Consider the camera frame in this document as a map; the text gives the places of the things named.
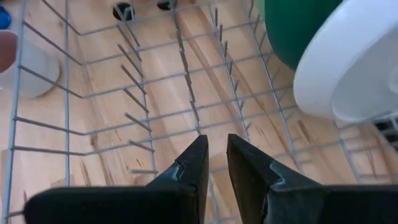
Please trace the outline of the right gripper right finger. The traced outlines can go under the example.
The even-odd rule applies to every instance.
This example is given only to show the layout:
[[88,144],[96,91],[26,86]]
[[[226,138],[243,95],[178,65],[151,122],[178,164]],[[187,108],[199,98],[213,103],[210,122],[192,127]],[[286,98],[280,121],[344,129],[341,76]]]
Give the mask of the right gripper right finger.
[[320,184],[236,134],[228,135],[229,176],[244,224],[318,224],[321,199],[305,193]]

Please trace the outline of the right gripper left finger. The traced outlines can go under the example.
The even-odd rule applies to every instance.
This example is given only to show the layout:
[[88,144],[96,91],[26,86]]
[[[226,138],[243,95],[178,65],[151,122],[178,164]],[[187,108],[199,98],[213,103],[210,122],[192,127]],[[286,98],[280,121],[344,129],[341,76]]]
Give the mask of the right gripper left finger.
[[208,138],[199,135],[147,186],[155,190],[150,224],[204,224],[209,176]]

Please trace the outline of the white plate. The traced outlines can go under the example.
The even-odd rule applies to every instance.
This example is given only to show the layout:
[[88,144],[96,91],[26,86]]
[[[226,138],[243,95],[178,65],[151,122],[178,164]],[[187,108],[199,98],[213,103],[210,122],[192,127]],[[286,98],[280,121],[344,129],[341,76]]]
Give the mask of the white plate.
[[294,98],[351,123],[398,114],[398,0],[344,0],[305,49]]

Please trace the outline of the dark green plate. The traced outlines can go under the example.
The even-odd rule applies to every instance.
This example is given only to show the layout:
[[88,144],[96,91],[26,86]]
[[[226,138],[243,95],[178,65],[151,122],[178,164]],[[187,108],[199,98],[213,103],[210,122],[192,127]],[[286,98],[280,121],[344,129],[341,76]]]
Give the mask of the dark green plate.
[[296,70],[307,45],[343,0],[265,0],[265,23],[271,47]]

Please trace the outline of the white mug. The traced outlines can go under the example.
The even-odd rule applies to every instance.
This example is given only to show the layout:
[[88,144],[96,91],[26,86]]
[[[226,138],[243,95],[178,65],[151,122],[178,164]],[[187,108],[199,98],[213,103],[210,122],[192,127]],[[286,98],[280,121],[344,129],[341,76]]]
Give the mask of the white mug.
[[48,92],[60,76],[57,58],[29,39],[0,30],[0,90],[13,91],[20,73],[19,96],[35,98]]

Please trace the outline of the blue water bottle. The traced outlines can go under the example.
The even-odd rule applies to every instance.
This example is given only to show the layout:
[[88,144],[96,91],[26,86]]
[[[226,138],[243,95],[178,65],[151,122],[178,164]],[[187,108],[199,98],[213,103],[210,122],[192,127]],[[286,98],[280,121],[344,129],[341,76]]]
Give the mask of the blue water bottle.
[[0,5],[0,30],[6,30],[12,23],[11,15],[4,6]]

